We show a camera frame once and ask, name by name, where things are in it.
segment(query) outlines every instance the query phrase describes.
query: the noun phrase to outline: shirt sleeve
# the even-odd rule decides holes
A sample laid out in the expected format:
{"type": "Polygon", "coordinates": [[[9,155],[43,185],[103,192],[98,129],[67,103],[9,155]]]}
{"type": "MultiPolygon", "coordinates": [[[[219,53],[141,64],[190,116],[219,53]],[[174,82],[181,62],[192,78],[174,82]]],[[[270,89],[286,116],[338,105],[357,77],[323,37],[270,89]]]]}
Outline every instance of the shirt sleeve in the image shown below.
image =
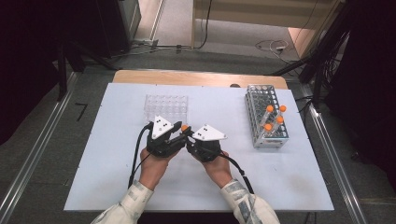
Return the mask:
{"type": "Polygon", "coordinates": [[[134,180],[123,199],[99,215],[92,224],[135,224],[154,192],[134,180]]]}
{"type": "Polygon", "coordinates": [[[279,223],[274,209],[264,199],[250,194],[238,180],[233,179],[220,192],[233,209],[233,215],[239,223],[279,223]]]}

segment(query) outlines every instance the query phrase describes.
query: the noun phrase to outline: white tabletop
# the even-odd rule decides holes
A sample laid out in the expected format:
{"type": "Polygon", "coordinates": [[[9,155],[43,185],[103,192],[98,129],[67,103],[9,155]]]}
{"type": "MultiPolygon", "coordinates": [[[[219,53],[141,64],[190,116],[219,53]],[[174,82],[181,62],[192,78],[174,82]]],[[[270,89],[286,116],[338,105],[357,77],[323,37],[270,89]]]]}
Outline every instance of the white tabletop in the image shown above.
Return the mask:
{"type": "MultiPolygon", "coordinates": [[[[291,91],[276,90],[279,103],[288,107],[284,118],[289,141],[281,149],[261,150],[252,145],[245,93],[239,88],[108,84],[64,210],[105,210],[124,196],[137,136],[146,125],[146,94],[188,95],[192,129],[209,124],[226,133],[228,139],[220,141],[222,149],[245,170],[255,193],[275,210],[333,210],[291,91]]],[[[232,173],[245,184],[234,167],[232,173]]],[[[231,210],[202,164],[183,148],[171,160],[146,211],[231,210]]]]}

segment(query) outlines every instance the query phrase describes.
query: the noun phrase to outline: person's right hand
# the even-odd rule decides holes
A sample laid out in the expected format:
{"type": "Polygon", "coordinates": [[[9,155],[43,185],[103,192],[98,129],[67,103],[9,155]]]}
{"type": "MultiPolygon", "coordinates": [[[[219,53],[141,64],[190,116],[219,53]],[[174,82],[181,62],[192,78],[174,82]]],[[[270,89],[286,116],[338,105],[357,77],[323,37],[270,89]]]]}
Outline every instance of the person's right hand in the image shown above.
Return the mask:
{"type": "Polygon", "coordinates": [[[201,162],[207,174],[219,188],[223,188],[233,177],[231,176],[230,163],[227,159],[217,156],[213,161],[201,162]]]}

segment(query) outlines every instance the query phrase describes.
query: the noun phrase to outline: forearm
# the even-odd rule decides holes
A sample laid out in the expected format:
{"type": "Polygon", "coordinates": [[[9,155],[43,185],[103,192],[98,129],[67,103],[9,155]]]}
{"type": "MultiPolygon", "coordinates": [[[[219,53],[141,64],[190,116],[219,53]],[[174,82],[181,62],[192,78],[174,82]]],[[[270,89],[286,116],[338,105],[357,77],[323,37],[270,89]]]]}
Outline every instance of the forearm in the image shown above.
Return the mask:
{"type": "Polygon", "coordinates": [[[134,180],[124,198],[103,212],[92,224],[136,223],[152,194],[152,190],[134,180]]]}
{"type": "Polygon", "coordinates": [[[221,194],[239,223],[279,223],[272,207],[264,199],[250,194],[238,180],[230,181],[221,189],[221,194]]]}

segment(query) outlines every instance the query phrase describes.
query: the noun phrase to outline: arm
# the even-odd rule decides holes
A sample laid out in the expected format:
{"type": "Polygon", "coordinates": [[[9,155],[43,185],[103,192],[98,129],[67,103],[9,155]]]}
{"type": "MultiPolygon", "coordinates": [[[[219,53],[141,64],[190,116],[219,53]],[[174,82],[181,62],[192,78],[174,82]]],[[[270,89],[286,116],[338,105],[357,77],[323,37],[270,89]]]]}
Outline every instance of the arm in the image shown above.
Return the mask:
{"type": "Polygon", "coordinates": [[[250,194],[230,171],[230,163],[217,157],[211,162],[203,162],[209,177],[221,188],[221,194],[233,209],[233,215],[239,223],[279,223],[272,207],[262,198],[250,194]]]}
{"type": "Polygon", "coordinates": [[[139,181],[134,180],[124,198],[99,215],[92,224],[136,223],[154,193],[155,187],[165,174],[169,161],[175,155],[176,153],[168,158],[157,158],[149,156],[147,150],[143,149],[140,153],[140,160],[143,162],[139,181]]]}

